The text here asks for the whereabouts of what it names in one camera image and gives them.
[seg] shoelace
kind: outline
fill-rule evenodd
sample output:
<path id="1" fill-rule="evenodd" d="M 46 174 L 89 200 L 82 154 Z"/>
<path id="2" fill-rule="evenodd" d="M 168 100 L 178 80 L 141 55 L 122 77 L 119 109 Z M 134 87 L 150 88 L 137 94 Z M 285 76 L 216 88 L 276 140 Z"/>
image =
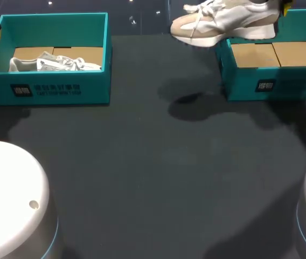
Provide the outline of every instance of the shoelace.
<path id="1" fill-rule="evenodd" d="M 83 58 L 71 59 L 65 56 L 57 56 L 57 60 L 64 66 L 58 70 L 81 70 L 85 66 Z"/>
<path id="2" fill-rule="evenodd" d="M 184 5 L 183 8 L 187 13 L 198 12 L 196 23 L 195 23 L 195 26 L 194 26 L 194 28 L 191 32 L 190 38 L 192 38 L 192 36 L 193 36 L 193 34 L 194 34 L 194 32 L 197 28 L 197 25 L 199 24 L 203 15 L 207 15 L 207 16 L 211 15 L 214 18 L 215 24 L 217 24 L 217 22 L 215 21 L 216 12 L 219 9 L 224 8 L 225 6 L 226 5 L 222 0 L 207 0 L 207 1 L 204 1 L 203 3 L 201 3 L 201 4 L 198 4 L 198 5 L 188 5 L 188 4 Z"/>

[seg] sneaker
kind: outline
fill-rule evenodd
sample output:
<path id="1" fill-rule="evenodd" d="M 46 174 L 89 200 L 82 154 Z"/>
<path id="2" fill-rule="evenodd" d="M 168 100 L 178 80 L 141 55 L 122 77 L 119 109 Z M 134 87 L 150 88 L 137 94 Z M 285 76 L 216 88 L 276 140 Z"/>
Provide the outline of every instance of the sneaker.
<path id="1" fill-rule="evenodd" d="M 271 39 L 280 15 L 280 0 L 207 0 L 185 5 L 189 14 L 173 21 L 171 35 L 193 46 L 212 47 L 228 37 Z"/>
<path id="2" fill-rule="evenodd" d="M 71 59 L 64 56 L 54 56 L 48 52 L 43 52 L 37 59 L 21 60 L 11 58 L 9 62 L 10 72 L 78 70 L 101 70 L 101 66 L 87 63 L 82 58 Z"/>

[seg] beige sneaker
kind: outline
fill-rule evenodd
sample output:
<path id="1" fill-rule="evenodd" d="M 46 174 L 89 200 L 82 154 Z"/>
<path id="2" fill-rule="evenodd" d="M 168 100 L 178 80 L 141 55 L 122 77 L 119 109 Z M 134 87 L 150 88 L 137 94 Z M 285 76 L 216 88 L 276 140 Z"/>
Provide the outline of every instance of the beige sneaker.
<path id="1" fill-rule="evenodd" d="M 280 0 L 207 0 L 185 5 L 189 14 L 173 21 L 171 35 L 193 46 L 212 47 L 228 37 L 271 39 L 280 15 Z"/>

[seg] open box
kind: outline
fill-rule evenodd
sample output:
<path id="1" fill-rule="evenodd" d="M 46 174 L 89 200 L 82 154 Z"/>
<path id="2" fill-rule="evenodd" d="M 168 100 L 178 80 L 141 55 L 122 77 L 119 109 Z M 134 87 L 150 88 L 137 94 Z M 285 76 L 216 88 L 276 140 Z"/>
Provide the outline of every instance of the open box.
<path id="1" fill-rule="evenodd" d="M 3 15 L 0 24 L 0 105 L 110 102 L 112 44 L 107 13 Z M 13 56 L 37 58 L 42 50 L 71 58 L 80 55 L 86 62 L 95 58 L 102 69 L 8 72 Z"/>
<path id="2" fill-rule="evenodd" d="M 289 10 L 274 39 L 218 44 L 228 100 L 306 99 L 306 10 Z"/>

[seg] dark gray table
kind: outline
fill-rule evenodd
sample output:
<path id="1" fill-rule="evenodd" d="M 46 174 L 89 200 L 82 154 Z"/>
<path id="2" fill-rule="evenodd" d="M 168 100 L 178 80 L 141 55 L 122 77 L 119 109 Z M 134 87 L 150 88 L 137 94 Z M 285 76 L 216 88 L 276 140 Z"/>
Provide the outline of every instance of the dark gray table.
<path id="1" fill-rule="evenodd" d="M 0 140 L 48 174 L 64 259 L 296 258 L 306 104 L 227 103 L 214 53 L 166 35 L 113 46 L 110 106 L 0 107 Z"/>

